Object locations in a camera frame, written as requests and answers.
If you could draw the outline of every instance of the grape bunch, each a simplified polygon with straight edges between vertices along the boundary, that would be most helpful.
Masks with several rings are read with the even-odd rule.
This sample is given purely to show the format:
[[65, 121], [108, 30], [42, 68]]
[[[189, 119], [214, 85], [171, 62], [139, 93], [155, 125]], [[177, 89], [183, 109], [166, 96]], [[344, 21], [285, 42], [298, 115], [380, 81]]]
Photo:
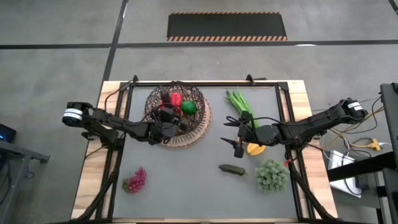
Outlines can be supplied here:
[[145, 184], [146, 177], [147, 173], [145, 172], [143, 167], [140, 167], [139, 170], [136, 171], [134, 177], [123, 180], [123, 189], [130, 194], [137, 193]]

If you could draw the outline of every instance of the desk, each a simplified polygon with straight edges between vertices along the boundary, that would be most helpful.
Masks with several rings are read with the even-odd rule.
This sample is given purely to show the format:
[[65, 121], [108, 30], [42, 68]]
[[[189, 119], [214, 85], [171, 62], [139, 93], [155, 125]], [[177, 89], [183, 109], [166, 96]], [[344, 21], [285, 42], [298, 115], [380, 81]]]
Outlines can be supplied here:
[[[275, 81], [257, 81], [257, 82], [275, 82]], [[305, 85], [302, 80], [287, 80], [282, 81], [287, 82], [289, 86], [289, 94], [292, 102], [293, 112], [295, 120], [304, 119], [312, 115], [310, 104], [308, 102], [307, 92], [305, 90]], [[99, 97], [99, 102], [97, 107], [103, 108], [105, 98], [116, 91], [120, 86], [120, 82], [104, 82]], [[109, 97], [107, 110], [110, 113], [114, 113], [116, 109], [118, 95], [115, 94]], [[124, 116], [124, 109], [126, 107], [127, 94], [123, 95], [121, 100], [120, 115]], [[284, 114], [286, 120], [289, 120], [289, 114], [287, 111], [287, 103], [282, 97], [282, 106], [284, 109]], [[318, 141], [313, 141], [312, 144], [318, 145]], [[100, 147], [99, 141], [91, 141], [87, 148], [87, 154], [91, 151]], [[114, 166], [116, 160], [117, 152], [112, 152], [111, 167]], [[72, 217], [77, 218], [81, 215], [86, 207], [92, 202], [95, 195], [98, 193], [101, 181], [103, 178], [103, 171], [105, 167], [107, 149], [102, 149], [91, 155], [83, 164], [82, 173], [80, 177], [80, 183], [76, 193], [75, 203], [73, 206]], [[305, 164], [305, 170], [307, 173], [308, 184], [311, 191], [315, 194], [320, 203], [326, 208], [326, 210], [337, 217], [337, 212], [335, 208], [335, 203], [333, 201], [333, 196], [331, 194], [331, 189], [329, 185], [328, 176], [326, 174], [326, 168], [323, 163], [322, 152], [318, 149], [307, 147], [303, 150], [303, 161]], [[108, 206], [109, 206], [109, 196], [110, 191], [105, 196], [104, 207], [103, 207], [103, 217], [107, 216]], [[301, 190], [299, 190], [300, 202], [302, 205], [303, 216], [308, 217], [308, 210], [306, 199]], [[184, 219], [184, 220], [165, 220], [165, 219], [140, 219], [140, 220], [117, 220], [114, 222], [294, 222], [295, 220], [287, 219], [216, 219], [216, 220], [197, 220], [197, 219]]]

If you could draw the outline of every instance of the gray table surface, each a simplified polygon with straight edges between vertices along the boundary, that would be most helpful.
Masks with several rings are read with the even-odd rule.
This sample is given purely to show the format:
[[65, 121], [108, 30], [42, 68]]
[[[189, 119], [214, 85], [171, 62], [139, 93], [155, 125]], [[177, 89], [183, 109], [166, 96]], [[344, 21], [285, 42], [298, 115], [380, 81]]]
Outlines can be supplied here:
[[[153, 87], [135, 87], [129, 119], [141, 120], [146, 97]], [[114, 201], [114, 218], [296, 218], [292, 186], [275, 194], [257, 188], [254, 169], [263, 159], [284, 162], [284, 146], [267, 147], [259, 156], [233, 156], [231, 145], [220, 137], [236, 139], [238, 129], [224, 126], [227, 115], [238, 118], [225, 98], [225, 87], [200, 88], [208, 99], [213, 121], [206, 136], [186, 149], [166, 149], [127, 138]], [[279, 118], [274, 87], [241, 88], [256, 116]], [[261, 124], [271, 121], [260, 120]], [[219, 170], [233, 164], [249, 175]], [[122, 189], [123, 179], [142, 166], [147, 180], [138, 194]]]

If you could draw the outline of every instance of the yellow striped edge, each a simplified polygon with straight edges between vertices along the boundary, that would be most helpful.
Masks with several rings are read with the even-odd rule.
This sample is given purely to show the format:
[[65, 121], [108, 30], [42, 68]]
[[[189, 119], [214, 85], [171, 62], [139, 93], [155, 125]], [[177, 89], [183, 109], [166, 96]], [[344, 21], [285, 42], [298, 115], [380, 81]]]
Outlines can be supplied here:
[[168, 42], [286, 41], [287, 36], [183, 36], [168, 37]]
[[170, 16], [185, 14], [280, 14], [280, 12], [172, 12]]

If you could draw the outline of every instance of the yellow cable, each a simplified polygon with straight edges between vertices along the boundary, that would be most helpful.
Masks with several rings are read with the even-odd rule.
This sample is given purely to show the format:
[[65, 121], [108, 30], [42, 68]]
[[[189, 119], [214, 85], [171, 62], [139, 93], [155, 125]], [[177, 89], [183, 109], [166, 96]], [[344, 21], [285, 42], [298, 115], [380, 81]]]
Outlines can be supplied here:
[[[384, 107], [383, 106], [381, 106], [379, 109], [377, 109], [375, 112], [373, 112], [373, 113], [371, 113], [371, 114], [368, 114], [365, 118], [364, 118], [364, 120], [362, 121], [362, 123], [363, 122], [365, 122], [367, 119], [369, 119], [370, 117], [372, 117], [374, 114], [376, 114], [376, 113], [378, 113], [378, 112], [380, 112], [380, 111], [382, 111], [384, 109]], [[334, 130], [334, 132], [337, 134], [337, 137], [336, 138], [334, 138], [331, 142], [329, 142], [329, 144], [328, 145], [326, 145], [325, 147], [324, 147], [324, 149], [326, 149], [327, 147], [329, 147], [329, 146], [331, 146], [338, 138], [340, 138], [341, 137], [341, 135], [342, 134], [344, 134], [344, 132], [346, 132], [346, 131], [351, 131], [353, 128], [353, 126], [355, 126], [355, 124], [352, 124], [351, 126], [349, 126], [348, 128], [346, 128], [343, 132], [341, 132], [341, 133], [336, 133], [335, 131], [336, 130]]]

